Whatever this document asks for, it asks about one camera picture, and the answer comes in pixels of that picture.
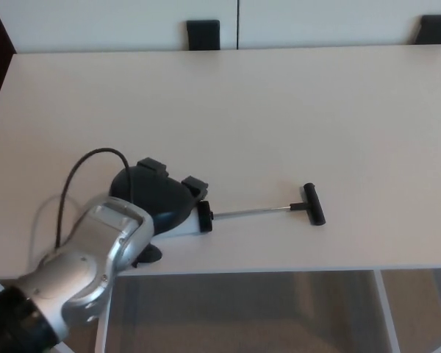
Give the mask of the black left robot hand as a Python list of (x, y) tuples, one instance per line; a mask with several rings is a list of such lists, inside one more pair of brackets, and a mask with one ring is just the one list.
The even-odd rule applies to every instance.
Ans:
[(154, 234), (174, 230), (196, 210), (200, 233), (212, 231), (213, 213), (205, 200), (208, 184), (189, 176), (181, 182), (169, 177), (167, 167), (150, 157), (123, 169), (113, 179), (109, 195), (145, 210), (154, 223)]

